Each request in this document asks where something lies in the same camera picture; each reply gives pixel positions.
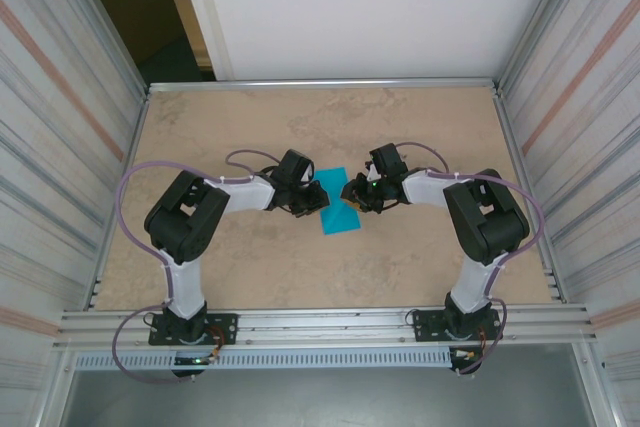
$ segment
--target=robotic arm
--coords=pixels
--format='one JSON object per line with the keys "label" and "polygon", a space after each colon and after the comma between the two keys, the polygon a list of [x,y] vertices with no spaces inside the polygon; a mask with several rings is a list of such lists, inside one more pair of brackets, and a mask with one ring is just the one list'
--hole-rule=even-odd
{"label": "robotic arm", "polygon": [[[378,214],[399,204],[447,207],[465,253],[442,316],[427,319],[424,330],[433,340],[441,334],[468,340],[480,327],[491,327],[497,313],[491,310],[489,293],[503,268],[499,263],[529,235],[529,224],[507,187],[487,180],[434,178],[430,170],[409,170],[394,144],[370,154],[367,175],[359,173],[344,187],[341,198],[361,212]],[[480,175],[500,178],[491,169]],[[389,201],[394,203],[385,206]]]}
{"label": "robotic arm", "polygon": [[173,301],[162,314],[164,337],[185,344],[205,336],[207,304],[200,261],[223,215],[242,210],[287,210],[295,217],[329,205],[313,180],[311,159],[289,150],[281,162],[243,183],[213,183],[181,172],[145,219],[152,245],[167,259]]}

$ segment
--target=purple cable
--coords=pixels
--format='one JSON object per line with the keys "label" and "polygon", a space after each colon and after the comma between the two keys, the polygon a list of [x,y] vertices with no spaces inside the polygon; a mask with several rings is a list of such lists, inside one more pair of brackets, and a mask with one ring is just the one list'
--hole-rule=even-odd
{"label": "purple cable", "polygon": [[533,247],[538,242],[538,240],[540,240],[540,237],[542,237],[542,234],[544,232],[544,225],[545,225],[544,212],[542,211],[542,206],[538,203],[536,199],[533,198],[533,196],[529,192],[524,190],[518,184],[514,184],[513,182],[509,182],[508,180],[499,179],[497,177],[492,177],[490,175],[483,175],[483,174],[449,174],[449,173],[441,174],[437,172],[427,171],[426,175],[428,175],[429,177],[433,177],[434,179],[484,180],[486,182],[493,182],[495,184],[503,185],[505,187],[515,190],[520,195],[522,195],[526,200],[528,200],[529,203],[533,206],[534,210],[536,211],[536,217],[538,218],[538,230],[536,230],[536,233],[533,236],[533,238],[526,244],[522,245],[517,250],[510,252],[509,254],[505,255],[502,259],[500,259],[498,261],[496,268],[493,270],[493,272],[491,272],[491,275],[489,276],[489,281],[487,282],[487,286],[484,289],[484,295],[489,300],[498,302],[500,303],[500,305],[502,305],[502,312],[503,312],[502,323],[500,324],[500,329],[498,330],[498,335],[496,336],[496,339],[493,341],[491,346],[487,349],[485,354],[482,357],[480,357],[478,360],[476,360],[473,364],[471,364],[468,367],[465,367],[464,369],[458,372],[459,374],[466,374],[467,372],[469,372],[470,370],[473,370],[475,367],[477,367],[482,362],[484,362],[484,360],[486,360],[487,357],[489,357],[493,353],[496,346],[498,345],[498,342],[500,342],[500,339],[502,339],[504,328],[507,325],[507,304],[502,299],[498,299],[495,297],[492,298],[490,295],[491,288],[493,287],[493,284],[496,278],[498,277],[498,273],[500,272],[500,269],[504,264],[507,263],[507,261],[513,259],[517,255],[520,255],[525,250]]}
{"label": "purple cable", "polygon": [[267,153],[267,152],[263,152],[261,150],[254,150],[254,149],[239,149],[239,150],[234,150],[233,152],[229,153],[229,155],[227,155],[224,159],[225,164],[227,165],[231,165],[233,167],[240,167],[241,169],[246,170],[247,172],[249,172],[251,175],[254,174],[253,169],[251,167],[249,167],[248,165],[245,164],[240,164],[238,162],[230,162],[229,159],[231,159],[231,157],[233,157],[234,155],[237,154],[256,154],[256,155],[261,155],[263,157],[267,157],[271,160],[273,160],[276,164],[280,163],[280,160],[277,159],[276,157],[274,157],[273,155]]}
{"label": "purple cable", "polygon": [[149,311],[152,311],[152,310],[162,310],[163,308],[169,306],[171,304],[171,302],[173,302],[173,279],[171,278],[171,272],[169,272],[169,262],[162,255],[160,255],[157,251],[155,251],[154,249],[152,249],[148,245],[144,244],[140,239],[138,239],[135,235],[133,235],[133,233],[129,230],[129,227],[127,227],[127,224],[124,221],[124,217],[122,216],[122,198],[124,197],[124,188],[127,185],[127,182],[129,181],[129,178],[133,174],[138,172],[139,170],[146,169],[148,167],[172,167],[172,168],[175,168],[175,169],[186,170],[187,172],[191,172],[192,174],[197,175],[198,177],[202,177],[202,178],[207,179],[207,180],[209,180],[211,182],[214,182],[216,184],[222,184],[222,183],[225,183],[225,184],[246,184],[248,182],[251,182],[251,180],[253,179],[253,174],[250,175],[249,177],[228,178],[228,179],[227,178],[223,178],[223,177],[213,177],[213,176],[211,176],[209,174],[206,174],[206,173],[204,173],[204,172],[202,172],[202,171],[200,171],[198,169],[194,169],[193,167],[190,167],[190,166],[184,165],[184,164],[180,164],[178,162],[171,162],[171,161],[167,161],[167,160],[156,160],[156,161],[152,161],[152,162],[143,162],[142,164],[138,164],[135,167],[132,167],[131,169],[129,169],[122,176],[122,179],[120,179],[120,183],[118,183],[118,187],[116,188],[115,210],[116,210],[116,219],[118,220],[118,225],[120,225],[120,228],[124,232],[124,235],[126,235],[127,238],[131,242],[133,242],[136,246],[138,246],[139,248],[141,248],[145,252],[153,255],[156,259],[158,259],[160,262],[162,262],[162,265],[164,266],[164,273],[165,273],[166,278],[167,278],[167,300],[165,300],[162,304],[159,304],[159,305],[151,305],[149,307],[144,307],[142,309],[136,310],[132,314],[129,314],[128,316],[126,316],[124,318],[124,320],[120,323],[118,328],[116,329],[116,333],[113,336],[113,340],[111,342],[111,355],[113,356],[113,361],[118,366],[118,368],[124,374],[128,375],[132,379],[135,379],[135,380],[137,380],[139,382],[144,382],[144,383],[147,383],[147,384],[176,384],[176,383],[180,383],[180,382],[184,382],[186,380],[189,380],[190,377],[182,377],[182,378],[179,378],[179,379],[178,378],[176,378],[176,379],[152,379],[152,378],[144,377],[142,375],[134,374],[133,372],[128,370],[122,364],[122,362],[120,362],[120,359],[118,359],[118,353],[117,353],[117,350],[116,350],[116,346],[118,344],[118,337],[120,336],[120,332],[122,332],[122,329],[124,328],[124,326],[126,325],[127,322],[129,322],[136,315],[139,315],[142,312],[149,312]]}
{"label": "purple cable", "polygon": [[433,155],[435,155],[436,157],[438,157],[438,159],[440,160],[440,162],[442,162],[442,165],[444,165],[444,170],[446,172],[449,172],[449,164],[447,164],[447,161],[444,160],[444,157],[442,157],[438,151],[436,149],[434,149],[433,147],[429,147],[428,145],[424,145],[421,144],[420,142],[413,142],[413,141],[408,141],[408,142],[400,142],[399,144],[396,144],[396,147],[403,147],[405,145],[413,145],[414,147],[420,147],[422,149],[428,150],[429,152],[431,152]]}

